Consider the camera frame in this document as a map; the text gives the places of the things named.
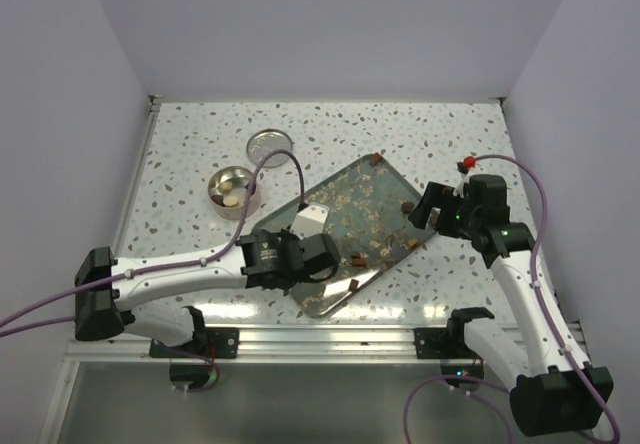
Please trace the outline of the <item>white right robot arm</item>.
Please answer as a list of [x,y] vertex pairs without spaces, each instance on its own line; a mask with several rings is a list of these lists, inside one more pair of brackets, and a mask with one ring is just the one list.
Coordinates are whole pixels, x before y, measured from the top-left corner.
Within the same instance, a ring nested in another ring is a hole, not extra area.
[[487,363],[526,436],[594,429],[613,379],[607,368],[592,365],[564,321],[536,264],[529,227],[511,218],[504,179],[474,175],[458,187],[431,182],[409,221],[471,242],[504,292],[523,341],[512,341],[491,311],[473,307],[453,310],[442,330],[417,330],[417,348]]

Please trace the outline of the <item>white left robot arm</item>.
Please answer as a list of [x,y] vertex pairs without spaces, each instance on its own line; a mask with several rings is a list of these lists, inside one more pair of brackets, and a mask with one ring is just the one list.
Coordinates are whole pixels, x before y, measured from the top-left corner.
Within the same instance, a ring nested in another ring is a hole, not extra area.
[[109,248],[95,248],[74,279],[75,338],[93,342],[129,333],[197,356],[208,343],[201,311],[192,306],[167,311],[158,300],[215,289],[287,293],[299,283],[332,278],[339,264],[328,234],[298,237],[287,230],[258,230],[209,255],[194,252],[149,262],[117,259]]

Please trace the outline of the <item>round metal tin lid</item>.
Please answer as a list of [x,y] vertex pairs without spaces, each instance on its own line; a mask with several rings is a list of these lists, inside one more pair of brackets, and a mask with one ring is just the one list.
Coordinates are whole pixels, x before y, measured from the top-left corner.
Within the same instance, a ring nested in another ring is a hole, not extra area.
[[293,140],[282,130],[263,129],[252,135],[246,144],[246,153],[250,161],[257,165],[264,157],[276,150],[291,152]]

